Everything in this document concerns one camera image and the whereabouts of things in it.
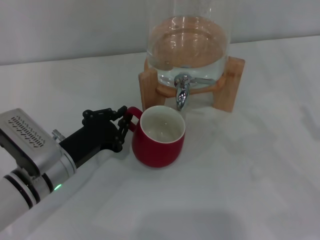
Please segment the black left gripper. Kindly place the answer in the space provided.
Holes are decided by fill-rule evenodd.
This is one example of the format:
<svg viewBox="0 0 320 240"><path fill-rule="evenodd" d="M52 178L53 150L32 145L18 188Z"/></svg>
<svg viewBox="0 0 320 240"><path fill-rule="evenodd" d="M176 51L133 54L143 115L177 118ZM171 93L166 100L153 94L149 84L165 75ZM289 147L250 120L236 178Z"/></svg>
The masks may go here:
<svg viewBox="0 0 320 240"><path fill-rule="evenodd" d="M111 108L95 111L88 109L82 113L82 124L86 126L59 143L77 168L102 150L111 150L115 153L122 151L132 120L131 116L124 116L127 109L126 106L117 111ZM118 129L110 122L117 119L120 119Z"/></svg>

